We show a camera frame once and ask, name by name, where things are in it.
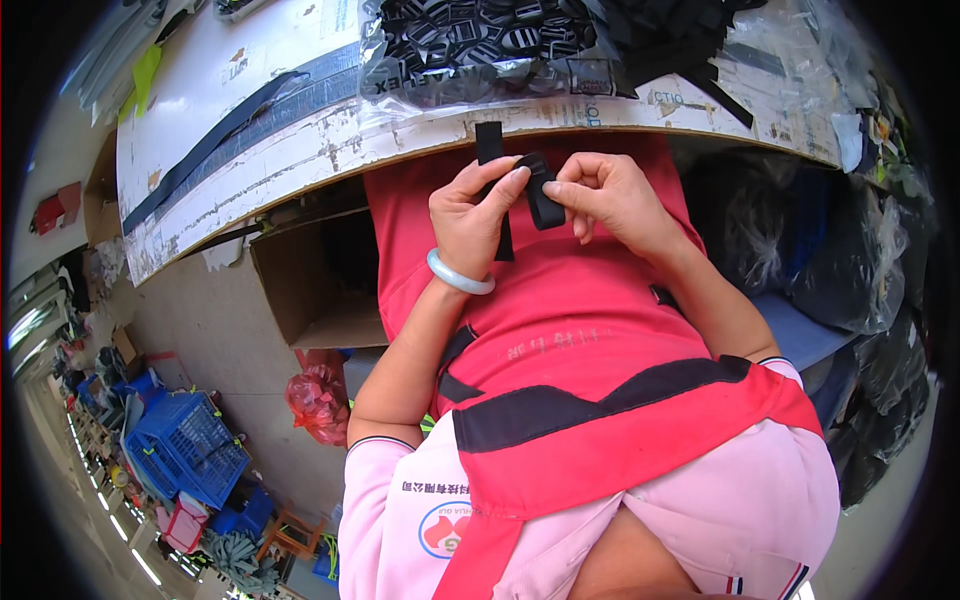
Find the printed logo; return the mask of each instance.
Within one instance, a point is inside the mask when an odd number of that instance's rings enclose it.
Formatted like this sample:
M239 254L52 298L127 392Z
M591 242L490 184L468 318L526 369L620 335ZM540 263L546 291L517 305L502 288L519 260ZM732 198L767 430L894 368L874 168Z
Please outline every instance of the printed logo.
M420 546L432 557L450 560L467 531L473 509L469 502L445 502L420 522Z

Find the red apron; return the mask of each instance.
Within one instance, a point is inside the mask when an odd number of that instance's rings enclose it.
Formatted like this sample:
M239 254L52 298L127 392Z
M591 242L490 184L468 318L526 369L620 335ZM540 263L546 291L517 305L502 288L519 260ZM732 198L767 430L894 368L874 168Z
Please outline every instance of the red apron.
M505 140L507 154L627 154L700 248L662 135ZM364 176L380 252L380 313L393 340L433 274L427 199L472 149ZM622 492L678 468L764 419L822 435L796 382L734 357L713 360L696 329L651 285L660 277L601 226L536 231L511 208L516 261L470 299L444 355L431 413L453 410L473 515L434 598L490 598L523 523Z

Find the chair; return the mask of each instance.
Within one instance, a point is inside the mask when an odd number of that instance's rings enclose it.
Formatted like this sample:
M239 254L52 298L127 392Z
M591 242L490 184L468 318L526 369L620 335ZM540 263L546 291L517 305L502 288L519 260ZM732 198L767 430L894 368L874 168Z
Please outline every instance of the chair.
M291 538L283 531L280 531L284 525L286 525L289 529L300 533L308 540L307 544L303 544L302 542ZM290 552L291 554L302 558L305 561L313 560L313 555L317 550L317 543L320 541L320 535L324 532L325 526L326 519L321 519L320 525L318 525L316 528L313 528L303 520L293 516L290 513L290 502L287 502L280 510L279 518L270 528L270 533L267 534L267 538L263 542L263 545L261 545L260 549L256 551L257 562L259 563L263 559L263 556L267 553L267 550L270 549L271 544L276 544L287 552Z

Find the bracelet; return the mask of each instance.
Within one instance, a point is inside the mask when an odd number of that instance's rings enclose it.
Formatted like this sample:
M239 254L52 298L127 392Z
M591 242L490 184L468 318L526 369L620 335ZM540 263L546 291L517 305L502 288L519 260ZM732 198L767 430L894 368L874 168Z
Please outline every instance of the bracelet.
M487 273L483 281L477 281L476 279L462 276L453 269L450 269L440 259L439 248L434 248L427 253L426 264L430 267L430 271L433 271L433 274L439 277L444 283L461 292L467 292L474 296L486 296L493 291L493 287L496 285L496 281L493 280L493 275L489 273Z

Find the sleeve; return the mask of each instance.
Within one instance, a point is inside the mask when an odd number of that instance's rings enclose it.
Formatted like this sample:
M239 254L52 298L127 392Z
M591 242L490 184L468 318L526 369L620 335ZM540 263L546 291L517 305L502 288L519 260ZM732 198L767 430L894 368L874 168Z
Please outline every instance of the sleeve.
M383 512L396 464L414 448L394 438L364 438L347 453L344 516L337 541L343 561L340 597L375 598Z
M782 356L771 356L770 358L764 358L759 362L759 365L766 367L772 372L777 372L788 379L793 379L800 385L801 390L804 388L804 379L800 377L800 373L797 372L797 368L793 366L793 363Z

